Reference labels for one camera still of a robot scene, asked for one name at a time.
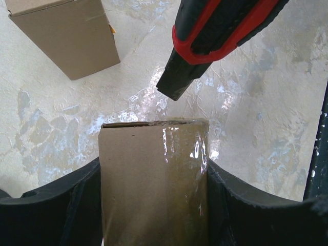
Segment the small cardboard box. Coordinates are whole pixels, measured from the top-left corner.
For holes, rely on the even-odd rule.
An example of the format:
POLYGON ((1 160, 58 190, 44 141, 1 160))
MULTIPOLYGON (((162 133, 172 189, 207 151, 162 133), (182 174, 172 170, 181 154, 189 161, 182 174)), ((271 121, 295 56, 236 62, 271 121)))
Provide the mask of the small cardboard box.
POLYGON ((120 63, 101 1, 6 1, 9 18, 76 80, 120 63))

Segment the taped cardboard box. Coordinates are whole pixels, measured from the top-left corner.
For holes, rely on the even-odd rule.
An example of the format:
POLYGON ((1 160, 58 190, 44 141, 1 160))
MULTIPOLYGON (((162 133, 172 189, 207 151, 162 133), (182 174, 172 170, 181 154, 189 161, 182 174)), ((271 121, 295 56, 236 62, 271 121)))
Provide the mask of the taped cardboard box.
POLYGON ((208 245, 204 119, 104 124, 98 137, 105 245, 208 245))

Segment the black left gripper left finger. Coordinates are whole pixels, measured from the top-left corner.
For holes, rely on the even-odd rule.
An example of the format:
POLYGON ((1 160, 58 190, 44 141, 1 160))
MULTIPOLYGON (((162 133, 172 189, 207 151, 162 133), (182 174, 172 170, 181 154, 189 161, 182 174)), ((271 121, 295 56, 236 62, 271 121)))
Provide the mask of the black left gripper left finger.
POLYGON ((100 163, 12 198, 1 191, 1 245, 101 245, 100 163))

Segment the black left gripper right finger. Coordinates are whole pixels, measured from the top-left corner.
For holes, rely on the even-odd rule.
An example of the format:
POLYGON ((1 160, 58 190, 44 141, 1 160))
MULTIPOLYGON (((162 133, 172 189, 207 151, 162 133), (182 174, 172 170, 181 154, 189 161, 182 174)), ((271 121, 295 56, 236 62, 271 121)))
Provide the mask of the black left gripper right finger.
POLYGON ((210 245, 327 245, 327 196, 302 202, 208 164, 210 245))

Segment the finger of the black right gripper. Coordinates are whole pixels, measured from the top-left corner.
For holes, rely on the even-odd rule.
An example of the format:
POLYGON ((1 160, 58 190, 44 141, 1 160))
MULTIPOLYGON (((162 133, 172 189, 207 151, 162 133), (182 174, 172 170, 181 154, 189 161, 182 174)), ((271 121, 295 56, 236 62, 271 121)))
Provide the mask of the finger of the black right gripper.
POLYGON ((303 200, 327 195, 327 87, 318 123, 303 200))

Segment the red black utility knife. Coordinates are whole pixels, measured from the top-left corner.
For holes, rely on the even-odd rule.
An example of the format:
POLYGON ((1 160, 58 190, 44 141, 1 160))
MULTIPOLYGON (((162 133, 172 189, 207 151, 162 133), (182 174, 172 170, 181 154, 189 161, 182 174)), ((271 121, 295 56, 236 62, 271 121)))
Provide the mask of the red black utility knife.
POLYGON ((181 1, 173 50, 156 87, 177 101, 193 80, 267 27, 286 1, 181 1))

